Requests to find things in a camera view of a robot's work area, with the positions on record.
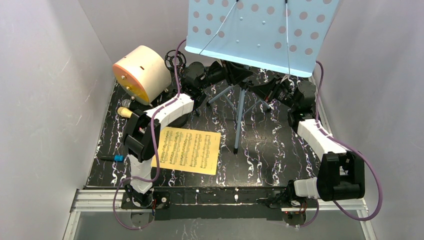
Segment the blue music stand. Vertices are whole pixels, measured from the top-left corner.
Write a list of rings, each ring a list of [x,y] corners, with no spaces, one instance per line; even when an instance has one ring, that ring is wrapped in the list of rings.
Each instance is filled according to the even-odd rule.
[[[191,0],[186,51],[309,78],[337,0]]]

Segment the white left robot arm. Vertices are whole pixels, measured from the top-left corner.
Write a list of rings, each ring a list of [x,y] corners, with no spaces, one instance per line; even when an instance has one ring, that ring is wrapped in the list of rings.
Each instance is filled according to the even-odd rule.
[[[161,130],[177,119],[195,111],[205,100],[204,90],[222,81],[229,85],[242,83],[253,72],[249,66],[239,63],[215,61],[205,67],[201,62],[175,66],[178,82],[176,93],[155,108],[127,113],[128,123],[124,129],[123,143],[128,152],[130,174],[121,184],[127,194],[126,200],[142,209],[155,207],[153,183],[158,179],[160,163],[164,157],[159,153]]]

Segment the black tripod microphone stand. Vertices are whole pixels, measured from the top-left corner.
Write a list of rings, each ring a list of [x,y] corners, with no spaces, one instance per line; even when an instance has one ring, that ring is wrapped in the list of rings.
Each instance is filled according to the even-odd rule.
[[[185,55],[180,51],[176,53],[176,50],[173,49],[166,53],[164,62],[167,69],[173,72],[175,77],[178,77],[180,93],[187,94],[194,100],[193,111],[199,117],[198,108],[202,104],[203,92],[186,78],[186,72],[189,68],[186,67],[187,59]]]

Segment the beige microphone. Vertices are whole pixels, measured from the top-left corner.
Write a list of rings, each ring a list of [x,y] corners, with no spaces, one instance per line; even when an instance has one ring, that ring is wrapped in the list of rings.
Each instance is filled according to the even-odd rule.
[[[121,106],[117,109],[117,114],[123,118],[129,119],[133,115],[133,112],[130,109]]]

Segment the yellow sheet music page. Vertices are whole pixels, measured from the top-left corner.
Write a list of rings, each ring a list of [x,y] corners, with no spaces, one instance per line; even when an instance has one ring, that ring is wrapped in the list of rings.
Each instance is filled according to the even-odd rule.
[[[158,144],[159,167],[215,175],[220,153],[221,133],[165,127]]]

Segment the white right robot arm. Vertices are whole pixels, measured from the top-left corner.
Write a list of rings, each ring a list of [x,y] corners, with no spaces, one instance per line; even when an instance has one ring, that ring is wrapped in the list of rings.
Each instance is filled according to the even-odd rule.
[[[331,139],[315,119],[316,86],[302,80],[294,88],[284,77],[253,85],[249,90],[265,102],[277,100],[289,107],[288,124],[312,148],[320,160],[317,177],[291,180],[285,201],[321,199],[325,202],[361,199],[365,195],[365,162],[356,153]]]

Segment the black round microphone stand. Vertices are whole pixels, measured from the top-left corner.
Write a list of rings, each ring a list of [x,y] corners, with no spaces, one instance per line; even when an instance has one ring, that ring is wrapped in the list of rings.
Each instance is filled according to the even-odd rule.
[[[167,119],[162,122],[162,127],[181,128],[188,121],[188,113],[184,113],[181,109],[169,111]]]

